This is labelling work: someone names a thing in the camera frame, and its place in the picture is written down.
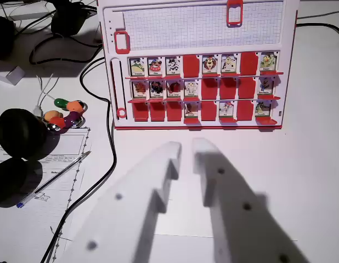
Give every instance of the guess who game board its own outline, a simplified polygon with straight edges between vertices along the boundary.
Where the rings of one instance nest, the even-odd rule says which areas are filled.
[[[99,0],[116,129],[281,128],[299,0]]]

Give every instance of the red clip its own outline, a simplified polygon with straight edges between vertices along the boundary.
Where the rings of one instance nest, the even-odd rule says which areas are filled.
[[[117,35],[126,35],[126,48],[119,49],[117,48]],[[129,37],[127,31],[116,31],[114,33],[115,37],[115,48],[117,54],[129,54],[131,51],[131,38]]]
[[[229,8],[232,5],[239,5],[240,6],[240,21],[238,22],[229,22]],[[228,0],[227,1],[227,25],[242,25],[242,0]]]

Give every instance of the headphone ear cup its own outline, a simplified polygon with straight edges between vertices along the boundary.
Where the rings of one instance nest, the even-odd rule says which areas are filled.
[[[0,145],[12,157],[33,156],[46,136],[45,124],[27,110],[11,108],[0,116]]]

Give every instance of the screw hole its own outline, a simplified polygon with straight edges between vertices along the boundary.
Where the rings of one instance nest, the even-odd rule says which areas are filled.
[[[279,255],[279,261],[282,262],[282,263],[289,263],[290,262],[289,257],[285,254]]]
[[[225,170],[224,170],[223,168],[218,168],[218,169],[217,169],[217,172],[218,172],[219,174],[224,174]]]
[[[249,203],[242,204],[242,208],[246,211],[250,211],[252,209],[252,207]]]
[[[88,250],[94,250],[95,248],[97,248],[98,244],[92,240],[92,241],[89,241],[88,244],[87,244],[87,249]]]
[[[120,193],[117,193],[117,194],[115,195],[115,198],[116,198],[117,200],[121,200],[121,199],[123,198],[123,196],[122,196]]]

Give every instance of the black cable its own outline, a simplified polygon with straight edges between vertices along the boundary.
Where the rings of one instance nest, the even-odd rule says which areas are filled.
[[[112,166],[110,167],[110,169],[91,187],[88,189],[88,191],[86,191],[80,198],[77,199],[77,201],[75,201],[73,204],[71,204],[70,207],[68,207],[68,209],[66,210],[65,214],[63,215],[63,217],[60,220],[60,223],[55,231],[55,234],[41,260],[41,263],[44,263],[46,258],[48,257],[48,255],[50,254],[50,252],[52,251],[55,242],[57,241],[58,237],[59,237],[59,233],[62,229],[62,226],[65,223],[65,220],[67,219],[67,217],[69,216],[69,214],[76,208],[78,207],[80,204],[82,204],[87,198],[90,197],[90,193],[95,190],[100,184],[102,184],[111,174],[112,172],[115,170],[116,168],[116,164],[117,164],[117,155],[116,155],[116,149],[115,149],[115,143],[114,143],[114,135],[113,135],[113,131],[114,131],[114,121],[112,122],[112,134],[110,131],[110,109],[111,109],[111,101],[107,98],[102,98],[99,97],[97,95],[95,95],[94,93],[90,92],[86,86],[83,83],[83,78],[86,75],[87,70],[94,65],[95,63],[97,63],[98,61],[105,59],[105,58],[99,58],[94,60],[93,62],[91,62],[81,73],[80,75],[80,82],[81,82],[81,86],[83,87],[83,89],[90,94],[91,96],[97,98],[98,100],[101,101],[105,101],[108,104],[108,109],[106,112],[106,129],[108,131],[108,137],[109,137],[109,141],[110,141],[110,145],[111,145],[111,150],[112,150],[112,155],[114,157],[114,161],[112,163]]]
[[[60,38],[62,36],[58,35],[58,34],[55,34],[53,35],[52,37],[49,37],[49,38],[46,38],[44,39],[42,42],[40,42],[39,44],[37,44],[31,54],[29,55],[29,63],[32,64],[32,65],[38,65],[38,64],[42,64],[42,63],[46,63],[46,62],[51,62],[51,61],[68,61],[68,62],[75,62],[75,63],[89,63],[91,62],[95,57],[96,55],[99,53],[99,51],[103,48],[103,45],[89,45],[89,44],[85,44],[85,43],[82,43],[72,37],[68,37],[69,39],[79,43],[79,44],[82,44],[82,45],[85,45],[87,47],[92,47],[92,48],[97,48],[96,51],[94,52],[93,56],[90,58],[90,59],[87,59],[87,60],[75,60],[75,59],[66,59],[66,58],[52,58],[52,59],[44,59],[44,60],[41,60],[41,61],[33,61],[33,56],[34,56],[34,53],[36,52],[36,50],[38,48],[40,48],[42,45],[44,45],[45,43],[53,40],[53,39],[56,39],[56,38]]]
[[[56,10],[54,10],[54,11],[52,11],[52,12],[50,12],[50,13],[44,15],[44,16],[42,16],[41,18],[39,18],[39,19],[33,21],[32,23],[29,23],[29,24],[26,25],[23,29],[21,29],[21,30],[15,35],[15,37],[17,37],[18,35],[22,34],[22,32],[25,31],[27,28],[29,28],[31,25],[35,24],[36,22],[39,22],[39,21],[43,20],[44,18],[47,18],[48,16],[54,14],[55,12],[56,12]]]
[[[339,27],[331,24],[325,24],[325,23],[302,23],[302,24],[296,24],[296,27],[303,27],[303,26],[325,26],[329,27],[333,30],[335,30],[339,34]]]

